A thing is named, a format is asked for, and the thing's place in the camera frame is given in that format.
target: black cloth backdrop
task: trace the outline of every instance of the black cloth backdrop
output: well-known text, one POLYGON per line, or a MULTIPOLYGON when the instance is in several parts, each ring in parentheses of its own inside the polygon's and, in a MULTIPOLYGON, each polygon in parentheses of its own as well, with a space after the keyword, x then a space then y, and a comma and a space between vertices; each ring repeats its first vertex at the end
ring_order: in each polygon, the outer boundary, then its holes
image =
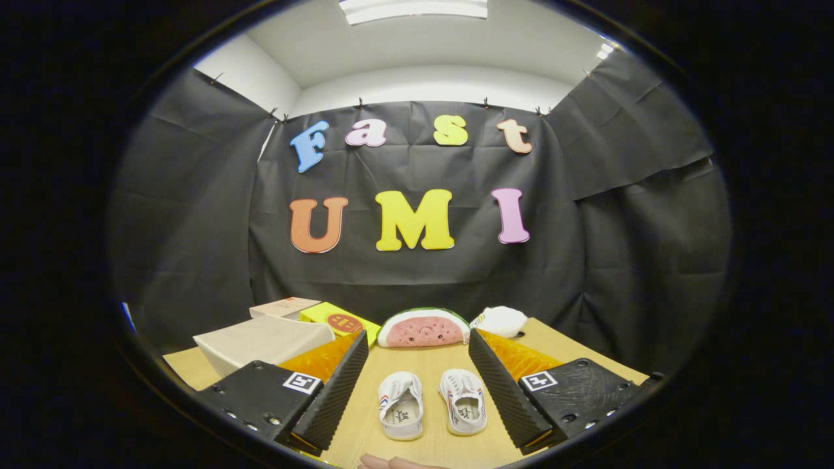
POLYGON ((161 353, 248 317, 249 201, 272 121, 191 70, 136 128, 114 181, 109 257, 117 297, 161 353))
POLYGON ((156 105, 113 196, 116 286, 159 352, 247 319, 250 305, 294 295, 378 323, 417 306, 473 319, 507 305, 628 366, 669 371, 711 317, 731 237, 720 172, 686 107, 625 53, 611 54, 541 118, 407 102, 275 124, 207 83, 191 72, 156 105), (435 142, 441 114, 465 119, 463 146, 435 142), (387 142, 349 147, 344 137, 361 119, 384 120, 387 142), (526 126, 530 154, 507 146, 496 128, 505 119, 526 126), (324 158, 300 174, 289 141, 320 120, 329 123, 324 158), (525 243, 497 239, 490 191, 503 187, 524 193, 525 243), (452 193, 455 247, 379 252, 375 195, 401 191, 416 209, 430 189, 452 193), (295 249, 290 202, 319 202, 310 232, 321 236, 322 202, 336 196, 349 200, 339 243, 323 254, 295 249))

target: table surface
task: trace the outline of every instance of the table surface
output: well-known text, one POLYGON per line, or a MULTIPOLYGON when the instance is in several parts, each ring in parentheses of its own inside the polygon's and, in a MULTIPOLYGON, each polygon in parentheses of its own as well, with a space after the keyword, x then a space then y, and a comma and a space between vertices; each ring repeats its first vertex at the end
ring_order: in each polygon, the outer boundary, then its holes
MULTIPOLYGON (((516 339, 520 344, 558 361, 566 363, 588 358, 638 385, 648 378, 551 329, 537 319, 527 320, 522 330, 525 335, 516 339)), ((211 386, 221 378, 198 347, 166 355, 164 359, 186 384, 196 390, 211 386)), ((437 391, 440 375, 449 368, 463 368, 480 376, 469 358, 467 345, 412 349, 385 349, 374 345, 344 410, 330 449, 322 453, 321 459, 335 466, 353 468, 359 465, 360 456, 369 453, 385 459, 400 456, 430 466, 454 469, 497 467, 521 459, 521 451, 513 446, 486 386, 486 428, 473 436, 449 433, 446 426, 449 414, 437 391), (423 435, 413 441, 390 440, 379 423, 377 388, 387 375, 395 371, 410 371, 423 383, 423 435)))

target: finger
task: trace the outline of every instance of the finger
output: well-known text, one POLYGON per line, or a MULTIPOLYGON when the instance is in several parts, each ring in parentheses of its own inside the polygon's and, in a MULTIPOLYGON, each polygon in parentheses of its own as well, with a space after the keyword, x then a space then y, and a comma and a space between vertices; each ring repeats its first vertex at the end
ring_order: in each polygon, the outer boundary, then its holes
POLYGON ((392 458, 391 461, 388 461, 388 466, 390 469, 446 469, 445 467, 418 464, 401 457, 392 458))
POLYGON ((362 464, 366 465, 368 469, 390 469, 388 462, 377 456, 364 454, 359 458, 362 464))

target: white ceiling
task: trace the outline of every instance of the white ceiling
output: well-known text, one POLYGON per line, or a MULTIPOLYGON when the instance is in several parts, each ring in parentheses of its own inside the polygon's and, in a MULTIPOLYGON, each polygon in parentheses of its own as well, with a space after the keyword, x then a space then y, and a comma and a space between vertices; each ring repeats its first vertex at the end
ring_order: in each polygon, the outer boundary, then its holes
POLYGON ((486 20, 416 16, 348 25, 338 0, 308 0, 247 34, 301 86, 383 68, 476 65, 576 85, 603 39, 533 0, 489 0, 486 20))

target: yellow letter m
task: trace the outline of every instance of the yellow letter m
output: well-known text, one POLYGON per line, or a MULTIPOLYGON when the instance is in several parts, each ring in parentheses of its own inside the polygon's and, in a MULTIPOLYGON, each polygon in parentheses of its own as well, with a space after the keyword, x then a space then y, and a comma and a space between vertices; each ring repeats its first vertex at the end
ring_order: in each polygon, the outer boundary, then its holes
POLYGON ((425 237, 420 243, 427 250, 447 250, 455 245, 449 236, 449 201, 452 193, 445 189, 432 189, 423 195, 420 206, 414 212, 402 192, 388 190, 376 195, 382 205, 382 236, 376 243, 381 251, 396 251, 402 247, 397 239, 397 229, 409 249, 414 249, 420 233, 425 237))

